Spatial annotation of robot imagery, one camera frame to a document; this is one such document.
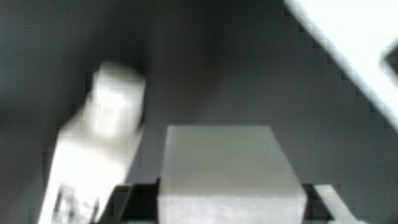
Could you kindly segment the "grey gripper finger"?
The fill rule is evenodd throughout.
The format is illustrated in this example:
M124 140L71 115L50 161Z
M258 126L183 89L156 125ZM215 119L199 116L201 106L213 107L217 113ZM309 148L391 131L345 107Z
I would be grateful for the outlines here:
M167 129L160 224L302 224L306 203L266 126Z

